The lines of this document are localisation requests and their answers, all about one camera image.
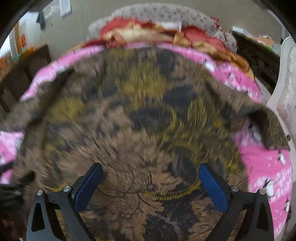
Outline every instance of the orange object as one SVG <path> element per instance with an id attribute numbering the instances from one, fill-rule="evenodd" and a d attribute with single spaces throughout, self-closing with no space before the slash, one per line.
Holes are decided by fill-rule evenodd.
<path id="1" fill-rule="evenodd" d="M 0 69 L 5 69 L 6 68 L 6 63 L 4 62 L 3 58 L 0 58 Z"/>
<path id="2" fill-rule="evenodd" d="M 274 41 L 272 39 L 268 39 L 268 38 L 265 38 L 263 36 L 259 36 L 257 39 L 264 42 L 264 43 L 266 43 L 267 45 L 269 45 L 271 47 L 274 44 Z"/>
<path id="3" fill-rule="evenodd" d="M 30 54 L 35 52 L 35 48 L 31 47 L 29 49 L 27 49 L 21 56 L 20 56 L 20 60 L 23 60 L 25 58 L 27 58 Z"/>
<path id="4" fill-rule="evenodd" d="M 27 46 L 26 37 L 24 34 L 21 36 L 21 45 L 22 45 L 22 48 Z"/>

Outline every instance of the metal screw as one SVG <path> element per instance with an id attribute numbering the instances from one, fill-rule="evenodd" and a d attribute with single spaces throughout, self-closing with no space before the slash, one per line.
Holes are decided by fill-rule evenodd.
<path id="1" fill-rule="evenodd" d="M 261 195 L 264 195 L 264 194 L 265 194 L 265 190 L 264 190 L 264 189 L 259 189 L 259 193 L 260 193 Z"/>
<path id="2" fill-rule="evenodd" d="M 239 188 L 237 186 L 231 186 L 231 190 L 234 192 L 238 192 Z"/>
<path id="3" fill-rule="evenodd" d="M 71 190 L 71 186 L 65 186 L 64 188 L 63 188 L 63 191 L 64 192 L 68 192 L 68 191 L 70 191 Z"/>
<path id="4" fill-rule="evenodd" d="M 38 190 L 36 194 L 37 194 L 37 196 L 40 196 L 42 193 L 43 193 L 42 190 Z"/>

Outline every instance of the pink blanket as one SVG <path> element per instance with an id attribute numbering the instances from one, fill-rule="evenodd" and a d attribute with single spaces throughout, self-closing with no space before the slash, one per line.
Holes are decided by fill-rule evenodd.
<path id="1" fill-rule="evenodd" d="M 128 45 L 127 48 L 145 47 L 145 43 Z M 170 49 L 197 63 L 205 68 L 217 79 L 228 87 L 247 92 L 255 102 L 261 102 L 260 89 L 255 82 L 246 77 L 242 71 L 228 63 L 217 65 L 214 60 L 205 53 L 193 49 L 160 44 L 159 47 Z M 103 47 L 87 47 L 71 52 L 48 66 L 42 68 L 35 75 L 29 89 L 24 93 L 20 101 L 24 101 L 36 94 L 38 86 L 45 81 L 53 81 L 58 72 L 62 72 L 81 58 L 102 51 Z M 260 141 L 254 138 L 255 133 L 249 128 L 247 121 L 244 128 L 233 136 L 244 165 L 248 173 L 248 189 L 256 192 L 264 188 L 269 195 L 269 204 L 274 222 L 275 237 L 281 232 L 289 210 L 292 193 L 292 167 L 289 151 L 266 150 Z M 24 136 L 23 132 L 7 133 L 0 132 L 0 164 L 11 162 L 16 157 L 17 149 Z M 0 183 L 9 183 L 12 170 L 4 173 Z"/>

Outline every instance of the beige wall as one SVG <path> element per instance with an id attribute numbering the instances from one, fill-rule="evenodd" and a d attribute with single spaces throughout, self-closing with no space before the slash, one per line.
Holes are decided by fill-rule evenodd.
<path id="1" fill-rule="evenodd" d="M 72 14 L 64 19 L 59 11 L 55 11 L 46 21 L 46 29 L 41 32 L 36 17 L 28 19 L 20 25 L 20 34 L 25 33 L 27 44 L 41 45 L 47 43 L 54 59 L 62 53 L 86 40 L 88 26 L 98 18 L 110 15 L 117 8 L 146 1 L 141 0 L 71 0 Z M 162 3 L 174 3 L 199 10 L 208 16 L 220 19 L 225 29 L 238 26 L 253 35 L 269 35 L 276 42 L 281 38 L 281 27 L 266 11 L 257 7 L 251 0 L 162 0 Z M 45 8 L 45 15 L 50 6 L 58 6 L 54 0 Z"/>

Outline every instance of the brown blanket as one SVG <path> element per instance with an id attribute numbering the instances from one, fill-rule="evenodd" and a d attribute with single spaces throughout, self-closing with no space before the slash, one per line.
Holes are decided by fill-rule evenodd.
<path id="1" fill-rule="evenodd" d="M 25 129 L 15 176 L 37 173 L 28 208 L 38 189 L 59 191 L 99 162 L 105 178 L 81 213 L 97 240 L 204 240 L 221 213 L 197 169 L 208 162 L 247 190 L 231 139 L 247 117 L 267 148 L 288 148 L 271 111 L 203 66 L 155 47 L 112 49 L 42 84 L 0 130 Z"/>

